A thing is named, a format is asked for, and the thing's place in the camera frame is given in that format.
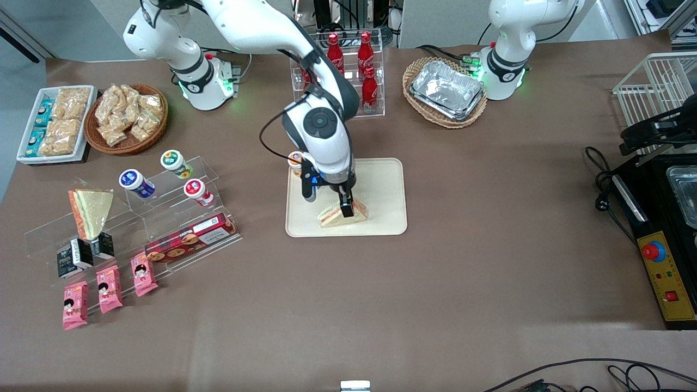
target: aluminum foil container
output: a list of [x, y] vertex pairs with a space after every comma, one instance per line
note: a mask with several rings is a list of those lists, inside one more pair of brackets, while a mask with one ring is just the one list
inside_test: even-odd
[[483, 84], [441, 60], [426, 63], [409, 86], [414, 98], [455, 121], [465, 121], [484, 95]]

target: small bottle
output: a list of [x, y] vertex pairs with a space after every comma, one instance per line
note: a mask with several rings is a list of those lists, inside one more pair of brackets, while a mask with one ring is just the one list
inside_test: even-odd
[[184, 156], [177, 150], [165, 151], [160, 157], [160, 163], [182, 180], [186, 180], [194, 174], [193, 167], [186, 163]]
[[373, 67], [373, 47], [370, 45], [370, 31], [360, 34], [360, 48], [358, 49], [358, 79], [363, 80], [366, 68]]
[[206, 184], [199, 179], [190, 179], [184, 185], [184, 194], [196, 200], [202, 206], [210, 206], [213, 203], [213, 193], [206, 190]]
[[299, 177], [302, 172], [302, 165], [298, 162], [302, 162], [302, 153], [300, 151], [293, 151], [288, 154], [288, 166], [291, 167], [296, 177]]
[[332, 61], [337, 70], [344, 74], [344, 53], [339, 47], [339, 34], [330, 33], [329, 34], [329, 51], [327, 52], [327, 57]]
[[305, 90], [307, 88], [307, 85], [311, 82], [309, 78], [309, 73], [305, 72], [304, 69], [300, 69], [300, 72], [302, 72], [302, 80], [305, 82], [305, 85], [302, 86], [302, 89]]
[[363, 112], [375, 113], [378, 110], [378, 82], [375, 81], [375, 68], [365, 69], [363, 79]]
[[121, 176], [118, 178], [118, 183], [123, 189], [130, 190], [144, 199], [147, 199], [155, 193], [155, 186], [153, 183], [146, 180], [143, 174], [136, 169], [128, 169], [121, 173]]

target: pink snack package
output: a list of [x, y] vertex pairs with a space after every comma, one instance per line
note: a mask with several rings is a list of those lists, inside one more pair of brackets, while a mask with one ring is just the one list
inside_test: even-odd
[[133, 272], [133, 285], [137, 296], [143, 296], [158, 287], [158, 284], [155, 283], [153, 264], [145, 256], [145, 252], [141, 252], [131, 259], [131, 271]]
[[118, 266], [111, 266], [97, 272], [97, 289], [99, 290], [99, 308], [102, 310], [102, 314], [123, 306]]
[[63, 329], [87, 324], [87, 282], [66, 287], [63, 293]]

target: white tray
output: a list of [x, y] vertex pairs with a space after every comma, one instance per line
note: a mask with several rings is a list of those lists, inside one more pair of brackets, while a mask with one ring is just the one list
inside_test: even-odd
[[286, 233], [291, 237], [396, 236], [406, 231], [404, 173], [396, 158], [355, 160], [356, 185], [353, 197], [368, 208], [368, 219], [352, 225], [319, 225], [317, 216], [338, 200], [337, 193], [323, 186], [317, 199], [309, 203], [302, 197], [302, 182], [288, 172]]
[[[86, 87], [90, 89], [89, 97], [87, 98], [87, 106], [85, 107], [85, 113], [82, 115], [82, 124], [80, 124], [80, 132], [77, 135], [77, 141], [75, 142], [75, 148], [72, 150], [72, 154], [59, 155], [59, 156], [37, 156], [27, 158], [24, 154], [26, 153], [26, 146], [29, 144], [29, 137], [31, 136], [31, 131], [34, 129], [34, 121], [36, 120], [36, 115], [39, 111], [39, 106], [41, 101], [46, 98], [56, 99], [58, 96], [58, 91], [62, 88], [82, 88]], [[24, 128], [24, 136], [20, 142], [20, 146], [17, 148], [17, 162], [24, 163], [25, 165], [46, 165], [46, 164], [56, 164], [56, 163], [69, 163], [75, 162], [82, 159], [85, 152], [85, 146], [87, 145], [87, 140], [84, 136], [84, 123], [87, 117], [87, 112], [89, 112], [94, 102], [97, 100], [97, 88], [89, 85], [79, 85], [79, 86], [62, 86], [62, 87], [47, 87], [45, 89], [39, 90], [36, 94], [36, 100], [34, 101], [34, 107], [31, 109], [29, 114], [29, 120], [26, 122], [26, 127]]]

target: brown paper tablecloth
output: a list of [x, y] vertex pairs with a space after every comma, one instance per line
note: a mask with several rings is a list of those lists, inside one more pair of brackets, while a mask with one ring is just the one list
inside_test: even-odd
[[[185, 102], [162, 62], [48, 61], [52, 86], [151, 84], [171, 118], [138, 156], [17, 166], [0, 206], [0, 389], [337, 391], [340, 380], [370, 379], [374, 391], [481, 391], [581, 356], [694, 375], [697, 332], [663, 330], [634, 246], [593, 208], [595, 170], [582, 156], [594, 145], [622, 161], [611, 88], [669, 50], [664, 33], [539, 45], [515, 95], [463, 130], [425, 121], [401, 96], [402, 72], [424, 54], [386, 50], [387, 115], [348, 126], [357, 158], [403, 162], [408, 230], [331, 239], [286, 235], [287, 165], [257, 139], [292, 100], [285, 57], [255, 56], [240, 98], [214, 112]], [[280, 123], [267, 140], [291, 151]], [[61, 290], [46, 288], [23, 233], [70, 211], [75, 176], [116, 188], [126, 168], [160, 172], [165, 149], [217, 170], [244, 239], [97, 324], [63, 331]], [[599, 364], [540, 377], [611, 387]]]

